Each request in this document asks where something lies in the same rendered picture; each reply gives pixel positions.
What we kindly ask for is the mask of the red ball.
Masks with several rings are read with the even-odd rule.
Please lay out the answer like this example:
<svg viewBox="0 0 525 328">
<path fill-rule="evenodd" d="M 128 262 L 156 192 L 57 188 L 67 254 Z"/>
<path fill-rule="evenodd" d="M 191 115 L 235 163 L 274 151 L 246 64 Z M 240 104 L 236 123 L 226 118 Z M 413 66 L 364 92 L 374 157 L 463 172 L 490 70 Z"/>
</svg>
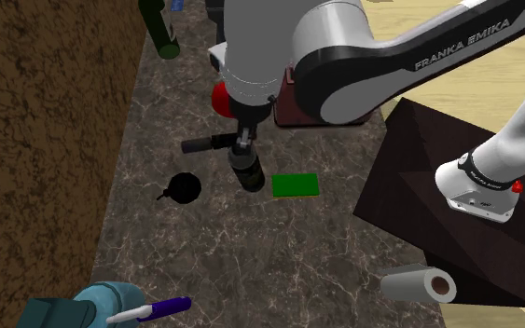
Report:
<svg viewBox="0 0 525 328">
<path fill-rule="evenodd" d="M 234 118 L 234 115 L 230 111 L 229 95 L 223 81 L 214 85 L 211 94 L 211 105 L 220 116 Z"/>
</svg>

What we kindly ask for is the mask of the dark red box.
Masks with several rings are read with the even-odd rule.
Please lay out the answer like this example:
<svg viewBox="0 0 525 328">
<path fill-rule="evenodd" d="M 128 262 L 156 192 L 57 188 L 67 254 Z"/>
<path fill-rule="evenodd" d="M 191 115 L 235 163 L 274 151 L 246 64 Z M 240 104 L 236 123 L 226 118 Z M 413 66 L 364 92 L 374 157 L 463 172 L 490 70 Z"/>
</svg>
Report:
<svg viewBox="0 0 525 328">
<path fill-rule="evenodd" d="M 334 127 L 320 117 L 307 115 L 297 104 L 295 68 L 285 68 L 283 82 L 273 107 L 274 123 L 282 129 L 319 129 Z"/>
</svg>

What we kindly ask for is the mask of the black cylinder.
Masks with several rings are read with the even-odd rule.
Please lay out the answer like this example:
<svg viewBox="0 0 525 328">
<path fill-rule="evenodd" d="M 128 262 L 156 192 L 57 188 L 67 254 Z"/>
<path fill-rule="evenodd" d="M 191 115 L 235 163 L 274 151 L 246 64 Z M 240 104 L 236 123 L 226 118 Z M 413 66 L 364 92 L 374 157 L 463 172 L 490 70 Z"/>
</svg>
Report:
<svg viewBox="0 0 525 328">
<path fill-rule="evenodd" d="M 182 141 L 181 149 L 184 154 L 217 150 L 232 146 L 236 143 L 236 139 L 236 133 L 216 134 L 209 137 Z"/>
</svg>

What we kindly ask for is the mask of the dark olive can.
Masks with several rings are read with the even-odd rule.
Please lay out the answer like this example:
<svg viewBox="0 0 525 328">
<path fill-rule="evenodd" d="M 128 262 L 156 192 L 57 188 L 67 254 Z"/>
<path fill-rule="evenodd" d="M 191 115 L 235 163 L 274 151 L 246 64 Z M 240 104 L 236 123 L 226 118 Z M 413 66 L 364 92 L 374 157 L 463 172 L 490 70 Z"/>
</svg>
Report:
<svg viewBox="0 0 525 328">
<path fill-rule="evenodd" d="M 228 162 L 244 190 L 257 192 L 264 186 L 265 175 L 253 146 L 232 145 L 228 150 Z"/>
</svg>

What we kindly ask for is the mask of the green sponge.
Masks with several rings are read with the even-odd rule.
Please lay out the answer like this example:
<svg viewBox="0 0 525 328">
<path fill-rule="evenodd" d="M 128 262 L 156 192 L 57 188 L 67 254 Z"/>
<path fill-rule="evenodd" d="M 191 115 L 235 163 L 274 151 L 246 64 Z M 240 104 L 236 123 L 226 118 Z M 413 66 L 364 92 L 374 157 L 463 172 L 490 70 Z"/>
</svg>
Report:
<svg viewBox="0 0 525 328">
<path fill-rule="evenodd" d="M 318 197 L 320 189 L 316 173 L 275 174 L 271 176 L 275 198 Z"/>
</svg>

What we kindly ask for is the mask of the black round object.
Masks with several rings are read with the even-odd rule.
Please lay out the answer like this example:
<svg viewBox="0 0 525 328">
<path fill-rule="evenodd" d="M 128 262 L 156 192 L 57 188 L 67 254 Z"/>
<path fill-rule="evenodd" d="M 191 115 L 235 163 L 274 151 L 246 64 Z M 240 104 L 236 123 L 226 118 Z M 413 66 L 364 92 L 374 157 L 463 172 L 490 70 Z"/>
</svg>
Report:
<svg viewBox="0 0 525 328">
<path fill-rule="evenodd" d="M 200 192 L 200 179 L 191 172 L 180 172 L 174 175 L 157 200 L 170 198 L 178 204 L 188 204 L 196 200 Z"/>
</svg>

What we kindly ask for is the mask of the dark green bottle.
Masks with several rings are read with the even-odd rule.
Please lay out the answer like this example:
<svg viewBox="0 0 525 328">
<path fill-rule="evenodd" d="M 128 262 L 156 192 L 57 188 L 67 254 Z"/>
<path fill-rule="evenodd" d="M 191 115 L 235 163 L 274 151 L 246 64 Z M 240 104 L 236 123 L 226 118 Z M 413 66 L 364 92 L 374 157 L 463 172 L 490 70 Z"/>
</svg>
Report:
<svg viewBox="0 0 525 328">
<path fill-rule="evenodd" d="M 164 0 L 138 0 L 138 7 L 156 51 L 164 60 L 180 54 L 180 46 Z"/>
</svg>

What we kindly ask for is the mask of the dark robot stand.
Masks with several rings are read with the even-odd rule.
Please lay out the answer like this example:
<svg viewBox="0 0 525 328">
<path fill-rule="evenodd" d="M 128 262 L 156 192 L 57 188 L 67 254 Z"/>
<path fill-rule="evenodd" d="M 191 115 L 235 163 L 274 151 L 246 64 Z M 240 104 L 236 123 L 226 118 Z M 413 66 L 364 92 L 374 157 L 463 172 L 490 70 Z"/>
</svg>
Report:
<svg viewBox="0 0 525 328">
<path fill-rule="evenodd" d="M 435 170 L 491 132 L 407 98 L 386 127 L 354 215 L 422 249 L 428 266 L 454 279 L 455 303 L 525 308 L 525 176 L 504 224 L 454 211 Z"/>
</svg>

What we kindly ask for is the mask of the purple and white pen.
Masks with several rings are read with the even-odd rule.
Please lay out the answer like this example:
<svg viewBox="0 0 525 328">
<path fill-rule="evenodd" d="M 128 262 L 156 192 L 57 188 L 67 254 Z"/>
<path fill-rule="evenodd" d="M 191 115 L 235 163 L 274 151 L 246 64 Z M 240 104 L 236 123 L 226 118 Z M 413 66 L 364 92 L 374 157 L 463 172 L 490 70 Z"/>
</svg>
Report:
<svg viewBox="0 0 525 328">
<path fill-rule="evenodd" d="M 176 297 L 120 312 L 108 317 L 105 322 L 109 324 L 131 320 L 136 320 L 138 322 L 153 321 L 155 319 L 189 310 L 191 306 L 192 300 L 189 297 Z"/>
</svg>

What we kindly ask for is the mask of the grey paper towel roll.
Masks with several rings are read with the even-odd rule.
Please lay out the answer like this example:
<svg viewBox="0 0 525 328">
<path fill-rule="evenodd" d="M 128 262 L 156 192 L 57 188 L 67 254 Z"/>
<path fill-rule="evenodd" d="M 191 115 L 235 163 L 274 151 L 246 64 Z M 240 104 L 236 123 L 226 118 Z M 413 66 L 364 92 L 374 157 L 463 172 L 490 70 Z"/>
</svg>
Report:
<svg viewBox="0 0 525 328">
<path fill-rule="evenodd" d="M 457 294 L 454 279 L 433 266 L 412 264 L 384 269 L 380 289 L 396 301 L 450 303 Z"/>
</svg>

